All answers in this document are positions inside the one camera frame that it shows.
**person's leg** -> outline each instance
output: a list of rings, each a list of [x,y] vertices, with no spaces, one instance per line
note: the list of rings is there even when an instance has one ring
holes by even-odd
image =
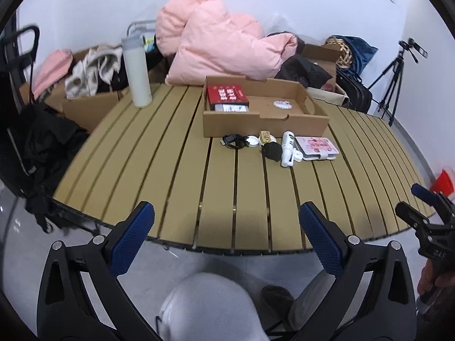
[[[365,297],[371,273],[365,273],[360,281],[359,288],[349,306],[340,326],[353,319]],[[287,322],[291,329],[299,330],[310,319],[324,297],[335,282],[335,277],[325,271],[318,273],[300,296],[292,301],[292,296],[286,289],[276,286],[265,287],[262,297],[274,309],[281,320]]]
[[[248,293],[215,274],[198,273],[182,280],[159,316],[165,341],[268,341]]]

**wall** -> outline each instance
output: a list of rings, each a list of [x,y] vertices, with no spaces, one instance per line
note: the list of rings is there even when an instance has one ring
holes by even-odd
[[[426,158],[433,173],[455,168],[455,39],[428,0],[409,0],[403,39],[412,37],[428,52],[406,53],[396,118]]]
[[[119,43],[129,23],[154,18],[168,0],[25,0],[19,24],[42,30],[37,62],[57,48],[73,50],[98,43]],[[267,24],[281,15],[298,34],[324,41],[332,34],[359,36],[379,48],[365,69],[371,83],[395,57],[406,18],[407,0],[223,0],[230,11],[244,12]],[[23,40],[24,49],[30,39]],[[385,84],[375,88],[381,97]]]

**black tripod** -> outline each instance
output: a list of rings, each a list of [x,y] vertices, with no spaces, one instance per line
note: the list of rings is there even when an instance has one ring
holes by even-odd
[[[389,70],[393,70],[394,76],[392,77],[392,81],[388,85],[387,91],[385,92],[384,97],[382,98],[381,102],[379,103],[379,109],[378,112],[383,110],[383,114],[381,118],[384,118],[385,113],[390,115],[388,125],[391,126],[395,120],[395,112],[397,110],[397,105],[398,105],[398,99],[400,98],[400,92],[401,92],[401,84],[403,82],[403,70],[404,70],[404,51],[409,51],[412,55],[412,58],[414,61],[418,64],[419,61],[411,51],[412,48],[416,49],[423,57],[427,58],[428,54],[427,52],[422,49],[418,44],[415,43],[415,41],[410,38],[408,42],[400,41],[399,42],[400,46],[402,49],[398,53],[398,56],[389,64],[389,66],[381,73],[381,75],[372,83],[371,86],[368,87],[368,90],[374,86],[379,79],[381,79],[383,76],[385,76]],[[388,108],[390,106],[390,101],[392,100],[393,94],[395,92],[395,89],[397,88],[398,84],[398,89],[397,93],[395,96],[395,104],[394,104],[394,109],[392,111],[392,114],[388,112]]]

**metal screw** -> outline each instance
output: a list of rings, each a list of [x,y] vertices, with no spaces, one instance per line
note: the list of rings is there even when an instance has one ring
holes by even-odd
[[[104,236],[98,235],[98,236],[93,238],[93,243],[95,245],[99,245],[99,244],[101,244],[103,242],[104,242]]]
[[[55,241],[53,244],[52,244],[52,248],[54,250],[58,250],[59,248],[61,248],[61,241]]]
[[[360,243],[360,238],[358,238],[357,236],[352,235],[352,236],[348,237],[348,241],[350,243],[352,243],[353,245],[358,245]]]
[[[390,245],[392,246],[392,249],[395,249],[395,250],[401,249],[401,244],[398,241],[392,241],[390,243]]]

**blue gripper pad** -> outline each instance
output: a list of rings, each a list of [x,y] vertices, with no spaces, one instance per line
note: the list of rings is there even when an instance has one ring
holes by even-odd
[[[310,240],[324,270],[335,277],[341,276],[344,267],[343,251],[324,226],[326,222],[330,222],[312,202],[304,203],[300,207],[299,219],[300,225]]]
[[[114,245],[106,246],[111,275],[117,277],[128,272],[154,221],[153,205],[142,201],[124,222],[115,226],[107,237],[113,240]]]
[[[437,197],[436,194],[434,194],[431,191],[428,191],[425,187],[422,187],[420,184],[413,184],[411,187],[411,193],[421,199],[424,203],[426,203],[429,206],[436,206],[437,202]]]

